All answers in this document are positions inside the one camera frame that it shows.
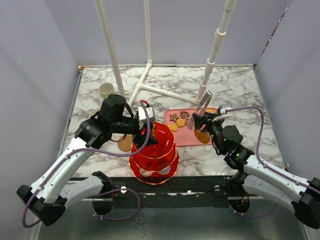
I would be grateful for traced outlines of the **metal tongs pink tips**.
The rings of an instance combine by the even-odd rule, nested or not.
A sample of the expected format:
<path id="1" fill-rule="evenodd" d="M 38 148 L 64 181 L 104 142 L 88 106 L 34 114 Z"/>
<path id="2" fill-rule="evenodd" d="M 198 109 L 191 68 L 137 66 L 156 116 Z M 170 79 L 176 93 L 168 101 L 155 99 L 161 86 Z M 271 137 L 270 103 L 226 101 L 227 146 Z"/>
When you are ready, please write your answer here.
<path id="1" fill-rule="evenodd" d="M 197 114 L 199 114 L 199 115 L 201 115 L 201 116 L 203 116 L 204 113 L 206 112 L 206 109 L 207 109 L 207 107 L 208 107 L 211 99 L 212 99 L 212 96 L 213 96 L 212 92 L 208 90 L 208 91 L 204 94 L 204 96 L 202 97 L 202 99 L 200 100 L 200 102 L 199 102 L 199 104 L 198 104 L 198 106 L 197 106 L 197 109 L 196 109 L 194 112 L 197 113 Z M 191 114 L 191 117 L 190 117 L 189 120 L 192 120 L 192 127 L 188 127 L 187 125 L 186 125 L 186 126 L 188 127 L 189 130 L 192 130 L 193 127 L 194 127 L 194 120 L 193 120 L 192 114 Z"/>

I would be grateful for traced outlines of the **red three-tier stand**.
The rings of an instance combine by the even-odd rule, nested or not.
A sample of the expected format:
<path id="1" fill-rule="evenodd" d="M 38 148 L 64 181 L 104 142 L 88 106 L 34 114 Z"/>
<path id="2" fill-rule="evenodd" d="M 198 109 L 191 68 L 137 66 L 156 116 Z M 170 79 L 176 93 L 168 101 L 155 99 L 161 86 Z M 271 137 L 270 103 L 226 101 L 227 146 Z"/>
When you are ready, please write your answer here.
<path id="1" fill-rule="evenodd" d="M 153 122 L 154 136 L 158 144 L 148 145 L 138 154 L 129 157 L 129 166 L 133 175 L 141 182 L 149 185 L 160 185 L 171 179 L 177 172 L 180 156 L 177 151 L 175 137 L 167 125 L 160 122 Z M 168 166 L 171 170 L 167 175 L 161 175 Z M 149 177 L 143 177 L 139 169 L 152 171 Z"/>

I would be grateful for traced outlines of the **white chocolate donut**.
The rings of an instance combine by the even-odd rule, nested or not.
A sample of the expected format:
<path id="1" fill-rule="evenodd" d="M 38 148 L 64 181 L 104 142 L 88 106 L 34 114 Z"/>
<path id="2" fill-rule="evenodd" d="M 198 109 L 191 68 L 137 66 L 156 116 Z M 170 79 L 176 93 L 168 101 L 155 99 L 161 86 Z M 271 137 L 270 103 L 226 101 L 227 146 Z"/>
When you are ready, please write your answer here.
<path id="1" fill-rule="evenodd" d="M 150 177 L 153 172 L 152 171 L 147 171 L 145 169 L 140 168 L 139 169 L 139 173 L 143 176 L 143 177 Z"/>

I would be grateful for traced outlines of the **blue frosted donut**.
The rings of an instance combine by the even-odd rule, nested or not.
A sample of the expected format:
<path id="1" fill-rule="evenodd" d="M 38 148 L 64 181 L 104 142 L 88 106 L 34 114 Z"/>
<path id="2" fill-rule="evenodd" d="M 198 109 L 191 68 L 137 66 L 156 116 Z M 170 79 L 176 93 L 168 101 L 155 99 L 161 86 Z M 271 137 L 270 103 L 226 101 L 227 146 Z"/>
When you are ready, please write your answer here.
<path id="1" fill-rule="evenodd" d="M 169 165 L 168 167 L 166 167 L 165 169 L 161 170 L 161 171 L 158 171 L 158 173 L 160 175 L 167 175 L 169 174 L 169 172 L 171 171 L 171 166 Z"/>

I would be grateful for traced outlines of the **pink mug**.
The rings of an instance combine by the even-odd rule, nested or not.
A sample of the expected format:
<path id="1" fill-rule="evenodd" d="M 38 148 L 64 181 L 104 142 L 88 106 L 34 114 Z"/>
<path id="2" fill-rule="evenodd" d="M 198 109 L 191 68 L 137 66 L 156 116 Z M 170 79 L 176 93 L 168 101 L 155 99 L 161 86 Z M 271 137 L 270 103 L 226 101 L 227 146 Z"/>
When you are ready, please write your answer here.
<path id="1" fill-rule="evenodd" d="M 97 119 L 98 118 L 98 112 L 100 111 L 99 108 L 96 108 L 94 110 L 92 110 L 89 114 L 89 118 L 94 118 Z"/>

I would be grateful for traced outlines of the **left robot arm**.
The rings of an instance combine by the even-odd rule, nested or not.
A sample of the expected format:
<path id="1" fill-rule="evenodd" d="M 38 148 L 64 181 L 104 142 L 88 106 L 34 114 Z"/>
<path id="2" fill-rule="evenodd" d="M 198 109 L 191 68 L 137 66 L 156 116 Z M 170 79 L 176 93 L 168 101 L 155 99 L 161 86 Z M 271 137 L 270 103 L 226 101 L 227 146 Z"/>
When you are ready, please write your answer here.
<path id="1" fill-rule="evenodd" d="M 141 100 L 136 113 L 127 100 L 119 94 L 111 94 L 103 100 L 100 110 L 83 121 L 74 137 L 53 165 L 31 185 L 21 185 L 16 194 L 25 204 L 22 225 L 32 228 L 38 223 L 53 225 L 71 205 L 91 196 L 101 198 L 116 192 L 112 180 L 101 171 L 92 173 L 85 180 L 67 186 L 79 167 L 94 153 L 102 153 L 101 147 L 113 134 L 131 135 L 138 149 L 126 157 L 140 153 L 146 146 L 157 144 L 152 136 L 155 111 Z"/>

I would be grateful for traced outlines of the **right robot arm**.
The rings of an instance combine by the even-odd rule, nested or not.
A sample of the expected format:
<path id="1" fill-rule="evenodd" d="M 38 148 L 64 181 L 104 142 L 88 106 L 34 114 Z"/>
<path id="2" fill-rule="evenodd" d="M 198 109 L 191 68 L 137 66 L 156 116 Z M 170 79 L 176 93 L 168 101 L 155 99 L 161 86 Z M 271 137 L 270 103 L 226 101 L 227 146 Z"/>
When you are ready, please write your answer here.
<path id="1" fill-rule="evenodd" d="M 240 196 L 244 192 L 261 196 L 286 207 L 304 225 L 320 228 L 320 180 L 291 174 L 263 160 L 257 151 L 241 144 L 243 136 L 235 125 L 222 126 L 218 114 L 193 113 L 196 130 L 207 132 L 217 155 L 237 170 L 229 189 Z"/>

